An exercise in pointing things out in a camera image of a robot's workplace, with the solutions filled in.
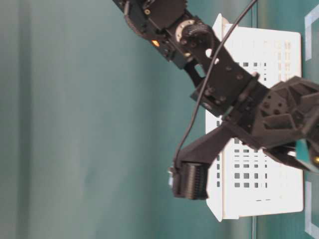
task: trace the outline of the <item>white crate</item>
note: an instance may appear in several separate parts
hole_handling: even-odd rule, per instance
[[[221,39],[230,27],[219,15],[213,30]],[[237,27],[225,47],[240,66],[258,72],[267,87],[301,76],[299,33]],[[206,133],[219,124],[206,112]],[[303,172],[231,139],[209,169],[207,192],[207,204],[219,221],[299,212],[304,206]]]

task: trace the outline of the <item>wire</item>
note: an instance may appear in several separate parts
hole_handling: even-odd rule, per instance
[[[196,105],[195,105],[195,108],[194,108],[194,111],[193,111],[193,114],[191,116],[191,121],[186,129],[186,132],[181,140],[181,142],[178,144],[177,148],[176,148],[176,151],[175,151],[175,155],[174,155],[174,158],[173,158],[173,164],[174,164],[174,167],[175,167],[175,163],[177,161],[177,158],[178,158],[178,155],[179,155],[179,152],[180,152],[180,149],[182,148],[183,144],[185,143],[185,140],[187,139],[193,125],[194,125],[194,122],[196,120],[196,116],[197,116],[197,113],[198,113],[198,109],[199,109],[199,106],[200,106],[200,101],[203,97],[203,94],[204,94],[204,91],[205,91],[205,88],[207,86],[207,83],[208,83],[208,80],[210,78],[210,75],[212,73],[212,70],[213,70],[213,67],[214,67],[214,63],[217,59],[217,55],[218,53],[220,52],[220,50],[222,49],[222,47],[225,45],[225,42],[227,41],[227,39],[229,38],[230,34],[233,32],[233,30],[235,29],[235,27],[238,25],[238,23],[241,21],[241,19],[243,19],[243,17],[246,15],[246,13],[252,8],[252,6],[257,2],[257,0],[252,0],[250,2],[250,4],[245,8],[245,10],[238,16],[238,18],[235,20],[234,24],[231,26],[231,28],[229,29],[229,31],[227,32],[227,34],[225,35],[225,37],[223,38],[223,40],[220,42],[217,50],[215,51],[214,53],[214,56],[212,58],[212,61],[210,63],[210,66],[208,68],[208,72],[207,72],[207,75],[205,77],[205,80],[203,82],[203,85],[200,89],[200,92],[199,92],[199,95],[198,95],[198,98],[197,98],[197,102],[196,102]]]

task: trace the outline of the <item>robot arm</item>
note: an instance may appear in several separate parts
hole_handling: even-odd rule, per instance
[[[221,44],[211,28],[186,9],[185,0],[113,0],[131,29],[192,79],[197,100]],[[207,170],[226,143],[237,137],[283,164],[319,172],[319,85],[293,77],[268,89],[234,62],[222,47],[201,98],[221,126],[185,147],[170,168],[176,197],[206,199]]]

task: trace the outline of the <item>green backdrop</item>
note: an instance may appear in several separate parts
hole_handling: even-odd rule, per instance
[[[212,24],[248,0],[189,1]],[[304,32],[316,0],[260,0],[242,25]],[[305,76],[316,80],[318,23]],[[0,237],[248,239],[174,199],[167,168],[194,102],[188,76],[126,26],[110,0],[0,1]],[[204,134],[204,112],[186,143]],[[319,183],[313,182],[314,222]],[[304,213],[258,217],[258,238],[310,238]]]

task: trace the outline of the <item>bolt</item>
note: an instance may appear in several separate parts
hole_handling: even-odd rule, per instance
[[[187,40],[186,40],[186,39],[182,39],[182,41],[180,41],[180,43],[181,43],[182,45],[186,45],[186,44],[187,44]]]
[[[225,96],[221,96],[221,97],[220,97],[220,101],[221,101],[221,102],[225,102],[226,100],[227,100],[227,98],[226,98]]]
[[[236,78],[237,78],[237,80],[242,80],[244,77],[243,77],[243,75],[237,75]]]
[[[269,104],[268,102],[264,102],[263,106],[264,106],[266,109],[268,109],[269,106],[270,106],[270,104]]]
[[[211,96],[211,94],[215,91],[215,89],[213,87],[207,87],[207,89],[205,90],[205,95],[206,96]]]

